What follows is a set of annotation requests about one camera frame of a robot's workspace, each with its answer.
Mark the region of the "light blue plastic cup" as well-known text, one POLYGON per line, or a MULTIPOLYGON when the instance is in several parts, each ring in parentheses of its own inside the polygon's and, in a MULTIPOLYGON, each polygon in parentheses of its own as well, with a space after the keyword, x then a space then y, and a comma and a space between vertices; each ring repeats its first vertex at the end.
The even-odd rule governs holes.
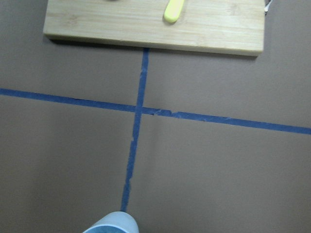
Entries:
POLYGON ((131 215, 116 211, 107 214, 83 233, 139 233, 139 228, 131 215))

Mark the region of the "yellow plastic knife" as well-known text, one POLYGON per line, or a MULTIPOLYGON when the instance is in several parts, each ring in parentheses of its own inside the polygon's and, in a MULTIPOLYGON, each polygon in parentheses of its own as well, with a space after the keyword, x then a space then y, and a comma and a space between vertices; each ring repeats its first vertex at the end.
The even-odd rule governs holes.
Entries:
POLYGON ((163 17, 168 23, 175 23, 181 14, 185 0, 169 0, 163 17))

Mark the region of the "wooden cutting board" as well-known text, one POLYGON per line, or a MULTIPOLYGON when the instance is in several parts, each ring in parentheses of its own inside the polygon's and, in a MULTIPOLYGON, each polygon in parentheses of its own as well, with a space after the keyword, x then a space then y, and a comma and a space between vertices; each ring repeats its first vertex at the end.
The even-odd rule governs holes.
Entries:
POLYGON ((177 22, 166 0, 50 0, 44 35, 118 46, 258 56, 264 48, 262 0, 187 0, 177 22))

